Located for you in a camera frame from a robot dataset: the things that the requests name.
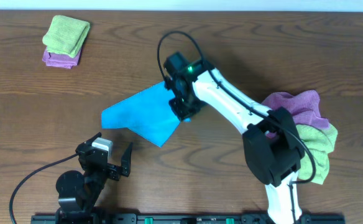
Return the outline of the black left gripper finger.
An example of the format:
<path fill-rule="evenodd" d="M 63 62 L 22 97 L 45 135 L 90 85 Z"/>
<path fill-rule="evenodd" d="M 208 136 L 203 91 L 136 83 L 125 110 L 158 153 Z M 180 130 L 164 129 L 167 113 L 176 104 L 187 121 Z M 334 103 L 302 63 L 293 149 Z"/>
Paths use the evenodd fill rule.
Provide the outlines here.
<path fill-rule="evenodd" d="M 102 136 L 101 132 L 98 132 L 97 134 L 95 134 L 92 138 L 89 138 L 88 140 L 85 141 L 86 145 L 92 145 L 92 143 L 97 139 L 100 138 Z"/>
<path fill-rule="evenodd" d="M 121 175 L 129 177 L 131 172 L 131 154 L 133 143 L 131 142 L 121 157 Z"/>

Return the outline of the blue microfiber cloth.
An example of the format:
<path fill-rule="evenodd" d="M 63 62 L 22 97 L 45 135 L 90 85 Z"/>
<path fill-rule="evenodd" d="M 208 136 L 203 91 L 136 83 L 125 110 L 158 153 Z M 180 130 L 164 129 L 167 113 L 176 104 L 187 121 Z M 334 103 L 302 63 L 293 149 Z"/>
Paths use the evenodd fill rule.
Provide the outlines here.
<path fill-rule="evenodd" d="M 127 128 L 162 147 L 180 124 L 169 105 L 174 97 L 164 82 L 155 84 L 103 110 L 101 127 Z"/>

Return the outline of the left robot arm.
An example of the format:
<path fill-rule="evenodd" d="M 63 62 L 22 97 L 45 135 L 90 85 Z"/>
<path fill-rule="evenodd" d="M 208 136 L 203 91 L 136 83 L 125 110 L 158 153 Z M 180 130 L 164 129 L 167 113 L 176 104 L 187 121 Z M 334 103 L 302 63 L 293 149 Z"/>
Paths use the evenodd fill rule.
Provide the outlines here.
<path fill-rule="evenodd" d="M 55 223 L 110 223 L 111 219 L 102 209 L 95 207 L 108 179 L 118 181 L 131 173 L 130 143 L 121 157 L 119 166 L 110 164 L 113 142 L 97 133 L 79 144 L 75 150 L 84 173 L 70 170 L 56 182 L 60 208 Z"/>

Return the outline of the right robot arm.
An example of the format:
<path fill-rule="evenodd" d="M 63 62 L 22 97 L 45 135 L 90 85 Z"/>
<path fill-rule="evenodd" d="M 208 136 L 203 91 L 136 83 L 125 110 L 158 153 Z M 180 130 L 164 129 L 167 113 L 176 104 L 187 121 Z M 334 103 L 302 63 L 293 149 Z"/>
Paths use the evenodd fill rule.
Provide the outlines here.
<path fill-rule="evenodd" d="M 175 94 L 169 104 L 179 120 L 190 118 L 205 104 L 223 115 L 240 133 L 246 164 L 265 185 L 274 223 L 295 223 L 302 211 L 293 183 L 305 155 L 291 114 L 271 110 L 252 100 L 203 60 L 167 59 L 166 84 Z"/>

